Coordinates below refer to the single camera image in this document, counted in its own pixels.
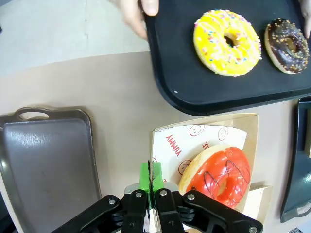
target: chocolate donut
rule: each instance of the chocolate donut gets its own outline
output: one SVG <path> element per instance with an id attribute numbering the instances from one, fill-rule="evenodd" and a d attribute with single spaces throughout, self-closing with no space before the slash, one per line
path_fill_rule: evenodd
<path id="1" fill-rule="evenodd" d="M 294 23 L 275 19 L 265 31 L 265 45 L 274 65 L 284 73 L 297 74 L 307 68 L 307 40 Z"/>

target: tray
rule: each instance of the tray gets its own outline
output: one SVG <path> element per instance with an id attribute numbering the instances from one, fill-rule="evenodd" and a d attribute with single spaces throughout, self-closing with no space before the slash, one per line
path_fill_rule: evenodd
<path id="1" fill-rule="evenodd" d="M 204 12 L 229 9 L 255 28 L 263 46 L 262 60 L 248 74 L 221 76 L 198 58 L 192 37 L 194 23 Z M 297 0 L 161 0 L 156 17 L 146 17 L 155 81 L 173 107 L 204 116 L 254 107 L 311 94 L 311 68 L 300 74 L 279 71 L 264 49 L 264 30 L 275 18 L 303 28 Z"/>
<path id="2" fill-rule="evenodd" d="M 308 109 L 311 109 L 311 97 L 300 99 L 294 116 L 294 150 L 280 222 L 311 212 L 311 158 L 304 151 Z"/>
<path id="3" fill-rule="evenodd" d="M 39 112 L 48 119 L 23 120 Z M 88 115 L 23 108 L 0 116 L 0 171 L 25 233 L 50 233 L 101 198 Z"/>

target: red glazed donut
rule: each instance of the red glazed donut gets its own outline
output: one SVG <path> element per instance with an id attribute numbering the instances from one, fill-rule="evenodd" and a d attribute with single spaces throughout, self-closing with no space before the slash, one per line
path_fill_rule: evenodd
<path id="1" fill-rule="evenodd" d="M 195 189 L 235 208 L 246 193 L 250 178 L 249 163 L 242 150 L 216 145 L 200 153 L 185 169 L 179 192 L 183 195 Z"/>

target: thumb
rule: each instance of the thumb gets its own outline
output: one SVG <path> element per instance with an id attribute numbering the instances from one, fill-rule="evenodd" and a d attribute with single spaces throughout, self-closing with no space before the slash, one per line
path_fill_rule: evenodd
<path id="1" fill-rule="evenodd" d="M 159 0 L 141 0 L 144 12 L 149 16 L 155 16 L 159 11 Z"/>
<path id="2" fill-rule="evenodd" d="M 311 31 L 311 16 L 308 16 L 305 20 L 305 35 L 307 39 L 309 39 L 310 31 Z"/>

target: yellow frosted donut with sprinkles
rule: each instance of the yellow frosted donut with sprinkles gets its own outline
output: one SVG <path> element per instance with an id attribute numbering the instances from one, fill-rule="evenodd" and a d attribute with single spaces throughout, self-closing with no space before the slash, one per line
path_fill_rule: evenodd
<path id="1" fill-rule="evenodd" d="M 201 61 L 216 74 L 243 75 L 261 59 L 260 39 L 251 23 L 229 10 L 204 13 L 195 23 L 193 42 Z"/>

